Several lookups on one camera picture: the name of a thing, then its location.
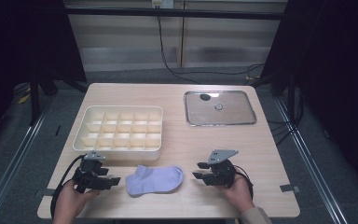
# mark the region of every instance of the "sleeve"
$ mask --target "sleeve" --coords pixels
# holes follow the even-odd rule
[[[262,208],[254,207],[241,214],[244,224],[271,224],[271,220]]]

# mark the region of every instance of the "hand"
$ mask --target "hand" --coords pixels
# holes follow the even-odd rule
[[[215,187],[222,190],[228,201],[237,208],[240,213],[255,207],[248,183],[243,176],[235,175],[234,183],[231,188],[226,188],[224,186]]]
[[[83,210],[88,200],[100,194],[99,190],[92,189],[86,193],[75,190],[75,181],[69,180],[62,188],[54,211],[53,223],[74,223],[75,218]]]

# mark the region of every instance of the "lavender sock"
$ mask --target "lavender sock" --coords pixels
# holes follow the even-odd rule
[[[139,165],[135,174],[126,177],[126,188],[130,195],[167,192],[183,182],[182,169],[177,166],[148,168]]]

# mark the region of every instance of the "gray floor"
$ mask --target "gray floor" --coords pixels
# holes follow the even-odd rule
[[[236,73],[246,71],[246,67],[223,68],[187,68],[181,71],[208,71],[179,75],[195,80],[201,84],[243,85],[247,82],[247,74],[222,75],[213,72]],[[260,70],[251,72],[256,77]],[[116,72],[89,72],[89,83],[93,82],[122,82],[122,83],[192,83],[170,74],[166,69],[131,70]],[[58,83],[59,92],[53,96],[40,130],[34,139],[14,182],[0,207],[0,223],[50,223],[37,217],[36,211],[40,198],[35,197],[39,189],[44,189],[51,177],[57,159],[67,135],[72,128],[78,108],[84,93],[73,90],[65,84]],[[270,129],[276,142],[287,133],[285,126],[275,121],[282,121],[282,116],[276,105],[276,98],[269,92],[269,85],[256,89],[261,105],[270,123]],[[3,120],[0,132],[0,177],[18,149],[23,136],[28,130],[30,121],[30,102],[17,104],[16,95],[7,115]],[[42,104],[48,102],[48,97],[42,94]],[[325,137],[323,125],[305,107],[299,130],[307,143],[313,159],[317,162],[332,193],[337,198],[340,208],[348,223],[358,223],[358,175],[346,163],[339,152],[334,140]],[[295,142],[288,135],[279,145],[278,150],[283,164],[294,186],[300,192],[296,194],[301,214],[296,218],[273,218],[273,223],[334,223],[326,209],[323,198],[317,190],[310,173],[298,153]],[[194,223],[224,223],[223,220],[193,220]],[[78,220],[77,223],[113,223],[113,220]],[[160,220],[160,223],[188,223],[186,220]],[[156,220],[120,220],[118,223],[157,223]]]

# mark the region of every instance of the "metal frame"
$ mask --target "metal frame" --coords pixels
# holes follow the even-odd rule
[[[187,17],[187,18],[224,18],[243,20],[279,21],[287,16],[284,13],[216,11],[166,8],[121,8],[121,7],[18,7],[10,9],[32,11],[36,13],[65,13],[72,15],[106,15],[106,16],[150,16],[150,17]]]
[[[27,134],[22,139],[22,142],[17,149],[16,154],[14,155],[13,159],[11,160],[9,166],[7,167],[5,173],[3,174],[2,178],[0,179],[0,207],[2,202],[7,196],[8,191],[10,190],[11,185],[14,182],[14,179],[19,172],[22,162],[25,160],[25,157],[37,135],[39,132],[40,127],[42,126],[43,120],[45,119],[46,111],[49,109],[52,103],[53,97],[49,97],[46,107],[40,114],[38,120],[35,121],[33,126],[27,131]]]
[[[278,99],[276,100],[276,104],[281,112],[284,121],[287,123],[287,128],[291,132],[293,140],[297,146],[298,152],[301,155],[301,158],[303,159],[305,165],[307,166],[308,171],[310,172],[310,177],[312,178],[313,183],[318,189],[324,201],[324,204],[328,212],[330,213],[331,218],[336,224],[341,224],[341,223],[347,224],[348,221],[345,218],[336,197],[333,195],[332,191],[327,186],[327,183],[325,182],[324,177],[321,171],[319,170],[319,167],[316,164],[315,160],[312,158],[310,150],[305,144],[300,131],[298,130],[298,128],[296,128],[295,125],[292,124],[285,103],[283,102],[282,99]]]

